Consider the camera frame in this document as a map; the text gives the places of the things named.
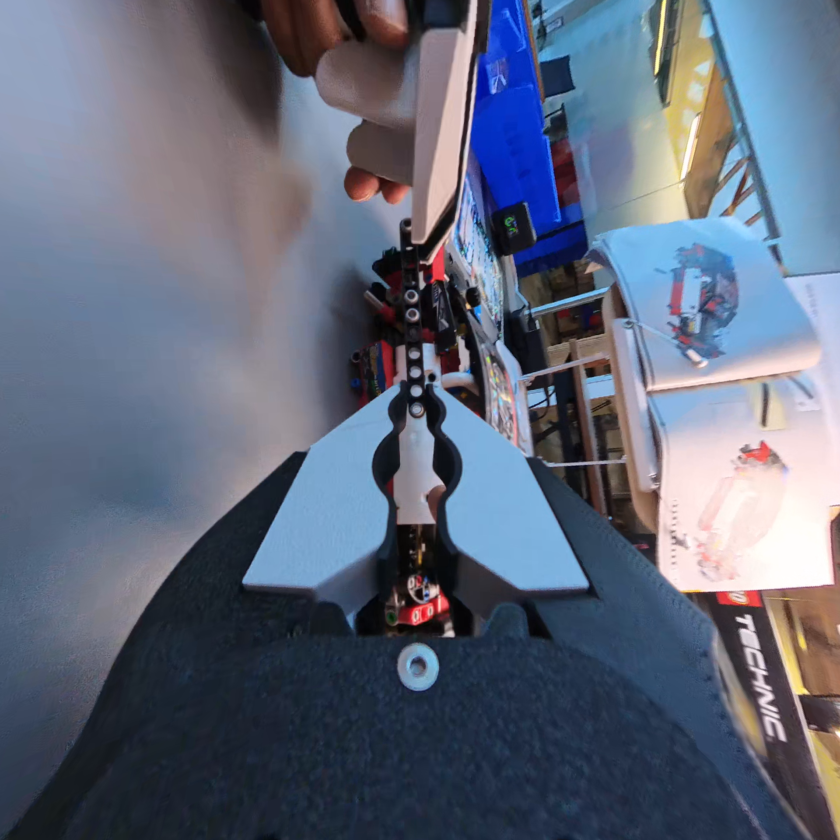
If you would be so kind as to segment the holographic sticker sheet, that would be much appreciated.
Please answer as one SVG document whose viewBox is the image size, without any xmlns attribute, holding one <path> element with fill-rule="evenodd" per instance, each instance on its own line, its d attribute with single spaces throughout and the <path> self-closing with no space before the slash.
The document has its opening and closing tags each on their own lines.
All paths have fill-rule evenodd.
<svg viewBox="0 0 840 840">
<path fill-rule="evenodd" d="M 447 253 L 457 288 L 462 292 L 477 290 L 479 322 L 493 340 L 500 340 L 506 314 L 507 265 L 492 239 L 489 199 L 478 160 L 470 152 Z"/>
</svg>

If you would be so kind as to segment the lego instruction booklet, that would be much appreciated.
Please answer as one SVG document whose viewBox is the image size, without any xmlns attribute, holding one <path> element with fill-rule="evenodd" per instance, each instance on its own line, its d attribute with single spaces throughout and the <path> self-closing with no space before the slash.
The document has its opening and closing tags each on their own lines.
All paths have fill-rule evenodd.
<svg viewBox="0 0 840 840">
<path fill-rule="evenodd" d="M 644 325 L 658 507 L 639 520 L 683 592 L 833 585 L 838 396 L 805 290 L 739 221 L 596 236 L 588 260 Z"/>
</svg>

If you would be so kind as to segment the blue bin with white label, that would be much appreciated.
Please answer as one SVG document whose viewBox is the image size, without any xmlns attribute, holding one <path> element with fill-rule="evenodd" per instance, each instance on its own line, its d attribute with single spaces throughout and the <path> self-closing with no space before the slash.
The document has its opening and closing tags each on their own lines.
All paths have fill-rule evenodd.
<svg viewBox="0 0 840 840">
<path fill-rule="evenodd" d="M 551 92 L 574 89 L 569 57 L 550 59 L 543 79 L 532 11 L 540 2 L 490 4 L 479 58 L 471 148 L 496 207 L 526 203 L 536 243 L 513 256 L 520 277 L 561 268 L 587 249 L 564 105 Z"/>
</svg>

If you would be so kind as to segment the lego race car model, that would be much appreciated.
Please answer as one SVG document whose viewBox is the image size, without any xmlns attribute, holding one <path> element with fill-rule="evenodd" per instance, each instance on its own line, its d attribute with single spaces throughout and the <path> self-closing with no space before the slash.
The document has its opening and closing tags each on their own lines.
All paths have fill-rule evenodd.
<svg viewBox="0 0 840 840">
<path fill-rule="evenodd" d="M 423 353 L 427 384 L 450 394 L 526 455 L 530 432 L 521 410 L 521 371 L 501 340 L 480 324 L 476 289 L 460 291 L 446 277 L 444 252 L 423 273 Z M 350 387 L 359 407 L 404 381 L 401 257 L 396 248 L 373 264 L 378 280 L 364 294 L 374 316 L 374 341 L 350 357 Z M 435 440 L 427 415 L 407 415 L 400 436 L 402 465 L 395 476 L 400 565 L 388 595 L 364 611 L 362 636 L 420 633 L 437 637 L 472 634 L 476 620 L 440 585 L 436 555 L 438 503 L 446 486 L 434 468 Z"/>
</svg>

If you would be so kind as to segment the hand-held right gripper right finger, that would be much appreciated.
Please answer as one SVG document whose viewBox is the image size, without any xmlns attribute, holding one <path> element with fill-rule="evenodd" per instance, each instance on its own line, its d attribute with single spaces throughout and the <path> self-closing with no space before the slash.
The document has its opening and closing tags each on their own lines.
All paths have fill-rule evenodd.
<svg viewBox="0 0 840 840">
<path fill-rule="evenodd" d="M 531 462 L 441 388 L 435 455 L 449 469 L 437 508 L 442 548 L 454 556 L 455 599 L 484 620 L 501 604 L 578 595 L 590 582 L 537 481 Z"/>
</svg>

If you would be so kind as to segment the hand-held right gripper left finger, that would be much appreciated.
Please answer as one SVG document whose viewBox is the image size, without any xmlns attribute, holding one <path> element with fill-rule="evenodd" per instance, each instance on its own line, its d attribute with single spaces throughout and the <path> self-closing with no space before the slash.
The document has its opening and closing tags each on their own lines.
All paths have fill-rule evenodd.
<svg viewBox="0 0 840 840">
<path fill-rule="evenodd" d="M 394 385 L 310 447 L 245 573 L 247 592 L 334 604 L 354 631 L 364 624 L 398 555 L 406 418 L 407 387 Z"/>
</svg>

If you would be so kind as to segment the black box green logo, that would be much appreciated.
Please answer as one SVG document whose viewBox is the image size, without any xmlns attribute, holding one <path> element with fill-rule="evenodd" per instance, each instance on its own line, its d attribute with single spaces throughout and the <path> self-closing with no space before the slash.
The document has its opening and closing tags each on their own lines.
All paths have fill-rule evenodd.
<svg viewBox="0 0 840 840">
<path fill-rule="evenodd" d="M 514 256 L 537 243 L 529 203 L 514 203 L 490 214 L 493 244 L 499 256 Z"/>
</svg>

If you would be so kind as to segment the black power adapter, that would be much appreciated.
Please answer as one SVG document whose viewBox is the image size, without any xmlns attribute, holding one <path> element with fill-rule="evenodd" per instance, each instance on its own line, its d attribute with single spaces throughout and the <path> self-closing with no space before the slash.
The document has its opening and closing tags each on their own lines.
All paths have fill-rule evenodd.
<svg viewBox="0 0 840 840">
<path fill-rule="evenodd" d="M 529 307 L 510 311 L 506 316 L 505 341 L 523 375 L 548 368 L 540 327 Z"/>
</svg>

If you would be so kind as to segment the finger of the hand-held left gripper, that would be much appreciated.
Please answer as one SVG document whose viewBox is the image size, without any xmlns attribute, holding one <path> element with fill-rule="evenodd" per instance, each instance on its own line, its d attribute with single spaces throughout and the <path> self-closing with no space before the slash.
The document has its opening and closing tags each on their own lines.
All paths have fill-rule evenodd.
<svg viewBox="0 0 840 840">
<path fill-rule="evenodd" d="M 433 260 L 459 206 L 474 104 L 474 25 L 431 28 L 419 41 L 413 159 L 412 242 Z"/>
</svg>

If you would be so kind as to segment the lego set box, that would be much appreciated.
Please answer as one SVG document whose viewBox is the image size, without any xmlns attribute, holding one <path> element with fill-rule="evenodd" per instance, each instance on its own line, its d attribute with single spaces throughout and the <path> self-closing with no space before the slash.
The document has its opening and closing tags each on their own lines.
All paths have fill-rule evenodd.
<svg viewBox="0 0 840 840">
<path fill-rule="evenodd" d="M 761 766 L 813 838 L 838 838 L 838 695 L 812 693 L 786 664 L 759 592 L 695 601 L 717 629 L 732 713 Z"/>
</svg>

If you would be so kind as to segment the long black lego beam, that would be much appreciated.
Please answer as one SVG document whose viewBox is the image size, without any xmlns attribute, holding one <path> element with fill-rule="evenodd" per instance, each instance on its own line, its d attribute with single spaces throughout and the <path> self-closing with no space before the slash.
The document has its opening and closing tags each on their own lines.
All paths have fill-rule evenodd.
<svg viewBox="0 0 840 840">
<path fill-rule="evenodd" d="M 420 420 L 426 414 L 427 388 L 421 308 L 423 272 L 417 247 L 412 240 L 411 219 L 408 217 L 400 223 L 400 249 L 407 410 L 412 419 Z"/>
</svg>

